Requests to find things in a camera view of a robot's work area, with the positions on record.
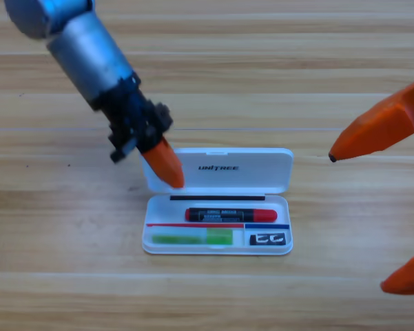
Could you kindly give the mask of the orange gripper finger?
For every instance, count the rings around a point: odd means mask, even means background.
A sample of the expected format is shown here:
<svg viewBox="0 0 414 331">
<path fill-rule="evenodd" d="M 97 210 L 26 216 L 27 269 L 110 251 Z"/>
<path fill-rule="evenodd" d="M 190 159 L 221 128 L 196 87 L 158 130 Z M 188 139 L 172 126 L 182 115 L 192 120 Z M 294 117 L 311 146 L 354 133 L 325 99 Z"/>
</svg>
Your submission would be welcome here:
<svg viewBox="0 0 414 331">
<path fill-rule="evenodd" d="M 414 82 L 355 119 L 329 151 L 332 162 L 383 151 L 414 134 Z"/>
<path fill-rule="evenodd" d="M 414 295 L 414 257 L 380 284 L 385 293 Z"/>
</svg>

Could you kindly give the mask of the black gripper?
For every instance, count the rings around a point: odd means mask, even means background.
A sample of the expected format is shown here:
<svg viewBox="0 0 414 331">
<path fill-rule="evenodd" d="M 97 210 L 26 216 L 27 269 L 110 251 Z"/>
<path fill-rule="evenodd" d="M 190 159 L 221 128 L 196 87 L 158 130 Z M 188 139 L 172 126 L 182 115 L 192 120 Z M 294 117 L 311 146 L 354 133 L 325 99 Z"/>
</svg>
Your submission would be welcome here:
<svg viewBox="0 0 414 331">
<path fill-rule="evenodd" d="M 137 149 L 162 182 L 183 188 L 182 163 L 163 136 L 173 124 L 169 108 L 147 99 L 140 84 L 134 72 L 90 102 L 91 108 L 101 111 L 110 123 L 109 140 L 115 147 L 110 158 L 118 163 Z"/>
</svg>

